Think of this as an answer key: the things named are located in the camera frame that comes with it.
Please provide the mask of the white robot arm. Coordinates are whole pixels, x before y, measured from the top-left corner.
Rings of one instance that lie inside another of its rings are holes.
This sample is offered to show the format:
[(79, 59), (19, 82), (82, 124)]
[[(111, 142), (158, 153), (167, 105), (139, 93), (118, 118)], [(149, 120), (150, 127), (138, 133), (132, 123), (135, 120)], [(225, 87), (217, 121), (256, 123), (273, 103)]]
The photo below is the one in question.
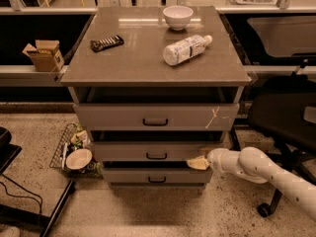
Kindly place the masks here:
[(247, 181), (269, 182), (287, 199), (316, 220), (316, 186), (277, 165), (267, 154), (255, 147), (241, 151), (216, 148), (207, 155), (188, 159), (187, 165), (196, 170), (217, 170)]

